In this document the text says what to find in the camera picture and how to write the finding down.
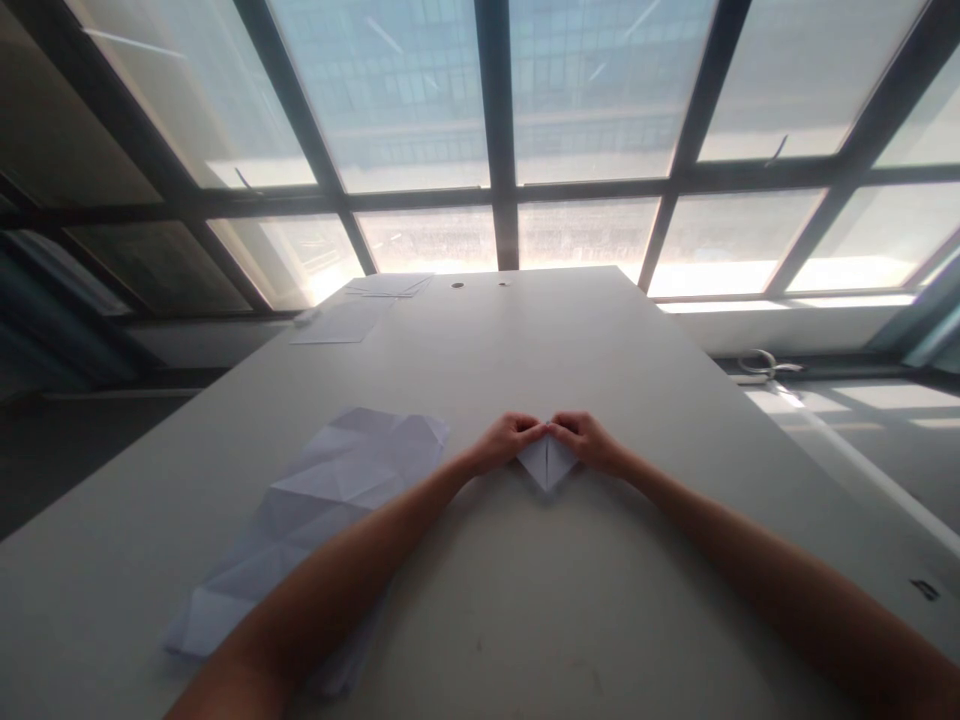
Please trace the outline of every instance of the stack of paper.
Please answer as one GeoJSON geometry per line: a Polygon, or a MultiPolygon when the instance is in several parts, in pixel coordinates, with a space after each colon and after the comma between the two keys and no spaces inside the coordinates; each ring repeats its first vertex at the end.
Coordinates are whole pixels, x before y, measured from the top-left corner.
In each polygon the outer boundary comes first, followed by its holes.
{"type": "Polygon", "coordinates": [[[347,295],[363,297],[413,297],[423,290],[432,273],[377,273],[347,283],[347,295]]]}
{"type": "Polygon", "coordinates": [[[551,435],[525,447],[517,459],[547,495],[553,493],[557,484],[577,464],[576,455],[551,435]]]}
{"type": "MultiPolygon", "coordinates": [[[[445,422],[353,408],[323,428],[267,490],[246,531],[190,595],[167,631],[172,652],[208,657],[253,607],[334,535],[436,468],[445,422]]],[[[373,641],[383,600],[318,668],[309,686],[349,692],[373,641]]]]}
{"type": "Polygon", "coordinates": [[[380,316],[389,310],[394,302],[396,300],[392,297],[376,296],[334,305],[313,319],[290,344],[362,342],[367,333],[380,322],[380,316]]]}

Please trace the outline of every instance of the finger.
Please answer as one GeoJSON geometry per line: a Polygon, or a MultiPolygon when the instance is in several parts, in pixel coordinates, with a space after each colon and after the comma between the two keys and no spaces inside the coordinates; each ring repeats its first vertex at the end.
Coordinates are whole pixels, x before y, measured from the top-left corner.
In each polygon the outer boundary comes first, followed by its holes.
{"type": "Polygon", "coordinates": [[[526,415],[525,413],[511,413],[511,419],[517,430],[529,430],[541,424],[540,418],[535,418],[533,415],[526,415]]]}
{"type": "Polygon", "coordinates": [[[523,432],[517,433],[517,438],[520,440],[520,447],[525,448],[530,443],[535,443],[537,440],[542,438],[547,434],[547,425],[546,423],[537,422],[531,428],[527,428],[523,432]]]}
{"type": "Polygon", "coordinates": [[[553,437],[555,437],[557,440],[559,440],[560,442],[562,442],[564,445],[566,445],[566,446],[567,446],[568,448],[570,448],[571,450],[576,450],[578,444],[579,444],[580,441],[581,441],[581,438],[580,438],[579,435],[570,432],[570,431],[567,430],[563,425],[559,425],[559,424],[557,424],[557,423],[550,423],[550,424],[547,426],[547,431],[548,431],[553,437]]]}
{"type": "Polygon", "coordinates": [[[580,419],[583,417],[583,415],[584,413],[581,411],[565,410],[554,415],[550,422],[556,425],[562,425],[563,427],[572,430],[575,433],[579,433],[580,419]]]}

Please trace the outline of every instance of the hand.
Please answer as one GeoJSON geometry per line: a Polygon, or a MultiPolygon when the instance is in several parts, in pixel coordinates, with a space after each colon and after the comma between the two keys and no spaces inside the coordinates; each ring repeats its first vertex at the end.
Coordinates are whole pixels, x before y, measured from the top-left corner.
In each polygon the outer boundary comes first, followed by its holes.
{"type": "Polygon", "coordinates": [[[624,477],[635,458],[588,412],[557,413],[547,430],[573,450],[584,465],[607,475],[624,477]]]}
{"type": "Polygon", "coordinates": [[[547,434],[546,424],[532,415],[506,413],[463,453],[471,475],[483,475],[516,457],[530,443],[547,434]]]}

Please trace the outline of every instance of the left hand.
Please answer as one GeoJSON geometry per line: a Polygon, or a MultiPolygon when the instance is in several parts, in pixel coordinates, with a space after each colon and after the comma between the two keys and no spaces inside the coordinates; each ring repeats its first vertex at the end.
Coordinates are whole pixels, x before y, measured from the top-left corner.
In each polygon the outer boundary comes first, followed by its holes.
{"type": "Polygon", "coordinates": [[[546,434],[546,424],[532,415],[505,413],[462,457],[468,462],[472,475],[483,475],[509,462],[546,434]]]}

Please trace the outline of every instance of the window frame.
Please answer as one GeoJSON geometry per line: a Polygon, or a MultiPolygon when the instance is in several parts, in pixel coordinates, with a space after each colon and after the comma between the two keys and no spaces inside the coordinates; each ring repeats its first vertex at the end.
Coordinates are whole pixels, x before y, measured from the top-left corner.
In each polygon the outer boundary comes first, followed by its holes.
{"type": "MultiPolygon", "coordinates": [[[[644,239],[646,251],[638,283],[640,289],[646,292],[680,195],[827,188],[823,201],[781,259],[762,292],[672,297],[662,302],[780,300],[788,297],[888,294],[892,290],[919,291],[924,279],[922,271],[926,267],[919,268],[899,288],[786,294],[787,287],[858,188],[960,181],[960,163],[874,167],[889,141],[960,46],[960,13],[953,7],[954,0],[930,0],[835,155],[772,158],[766,161],[698,162],[750,8],[747,0],[718,0],[666,178],[527,186],[518,186],[516,181],[509,0],[475,0],[490,187],[370,194],[345,192],[267,0],[234,2],[310,168],[320,182],[317,188],[199,188],[62,0],[44,3],[35,0],[4,1],[154,186],[162,202],[77,209],[43,208],[20,192],[0,172],[0,194],[17,209],[16,212],[0,214],[0,231],[33,230],[62,245],[131,307],[133,313],[123,322],[153,319],[154,316],[138,298],[136,288],[127,287],[97,258],[78,247],[64,228],[179,221],[188,228],[203,251],[252,308],[242,317],[277,318],[288,317],[290,312],[275,311],[270,307],[255,283],[209,228],[207,220],[333,213],[340,218],[363,271],[372,274],[377,272],[377,267],[355,213],[488,205],[493,209],[498,267],[500,270],[514,270],[519,268],[519,203],[658,198],[659,206],[649,238],[644,239]]],[[[0,241],[5,241],[2,232],[0,241]]],[[[944,248],[934,254],[930,263],[935,258],[942,261],[949,256],[952,249],[946,245],[951,242],[956,245],[957,239],[948,240],[944,248]]],[[[960,259],[955,258],[955,262],[960,266],[960,259]]],[[[196,317],[222,318],[223,315],[196,317]]]]}

